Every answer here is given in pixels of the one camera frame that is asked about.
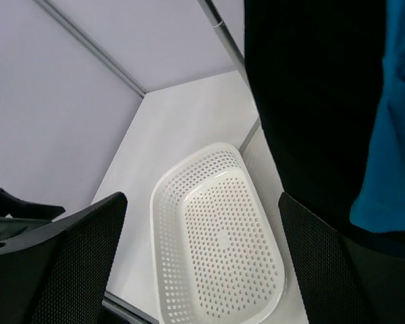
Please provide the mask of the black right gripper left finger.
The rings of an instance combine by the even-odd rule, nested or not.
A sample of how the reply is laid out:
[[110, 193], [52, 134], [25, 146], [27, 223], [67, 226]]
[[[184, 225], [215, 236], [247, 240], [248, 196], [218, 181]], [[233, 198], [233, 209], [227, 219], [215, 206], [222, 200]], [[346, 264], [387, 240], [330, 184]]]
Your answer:
[[66, 215], [0, 191], [0, 323], [96, 323], [127, 204], [116, 192]]

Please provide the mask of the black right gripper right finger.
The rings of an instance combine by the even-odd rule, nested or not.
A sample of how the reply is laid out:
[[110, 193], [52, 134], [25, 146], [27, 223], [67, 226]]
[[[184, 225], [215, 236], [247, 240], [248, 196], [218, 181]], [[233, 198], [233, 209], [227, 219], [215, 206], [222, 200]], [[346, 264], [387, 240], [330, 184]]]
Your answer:
[[405, 244], [326, 223], [286, 192], [279, 212], [309, 323], [405, 323]]

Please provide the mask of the blue t shirt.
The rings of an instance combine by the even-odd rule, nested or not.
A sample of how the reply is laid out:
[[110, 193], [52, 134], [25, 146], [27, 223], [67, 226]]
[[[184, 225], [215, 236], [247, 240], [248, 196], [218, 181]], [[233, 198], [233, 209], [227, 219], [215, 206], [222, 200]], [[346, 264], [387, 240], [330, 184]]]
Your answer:
[[405, 1], [388, 1], [383, 89], [350, 221], [373, 233], [405, 232]]

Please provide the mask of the black t shirt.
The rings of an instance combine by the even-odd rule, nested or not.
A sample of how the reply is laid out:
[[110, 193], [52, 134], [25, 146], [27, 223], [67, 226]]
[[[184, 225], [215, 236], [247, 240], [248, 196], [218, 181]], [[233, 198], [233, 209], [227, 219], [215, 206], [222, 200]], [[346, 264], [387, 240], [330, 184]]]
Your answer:
[[[246, 73], [282, 186], [337, 225], [355, 226], [383, 89], [387, 2], [244, 4]], [[405, 243], [405, 232], [374, 234]]]

